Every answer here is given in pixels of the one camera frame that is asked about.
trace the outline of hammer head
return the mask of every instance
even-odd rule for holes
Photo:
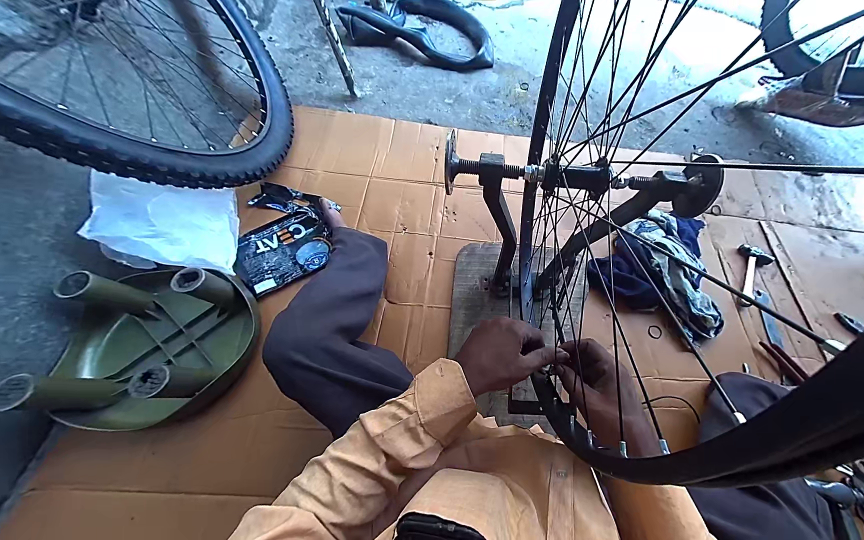
[[[774,256],[752,244],[742,244],[738,247],[738,253],[742,254],[743,257],[755,257],[755,266],[765,266],[776,261]]]

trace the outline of left hand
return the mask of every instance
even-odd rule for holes
[[[455,355],[473,396],[511,387],[544,365],[568,359],[564,350],[546,347],[541,330],[508,317],[476,325]]]

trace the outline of hammer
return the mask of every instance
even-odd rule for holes
[[[751,244],[742,244],[739,246],[738,253],[749,258],[748,265],[745,267],[745,284],[742,285],[742,293],[746,296],[752,296],[752,286],[756,282],[756,268],[758,266],[773,264],[776,258]],[[741,298],[738,299],[738,305],[742,307],[751,306],[748,301]]]

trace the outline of white plastic bag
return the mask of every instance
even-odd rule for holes
[[[233,274],[239,216],[234,189],[158,185],[92,171],[92,214],[78,229],[114,261],[210,268]]]

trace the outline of knee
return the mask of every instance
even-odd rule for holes
[[[282,314],[271,322],[269,333],[262,345],[262,362],[266,369],[278,381],[288,378],[311,352],[316,340],[309,338],[298,325],[292,324]]]

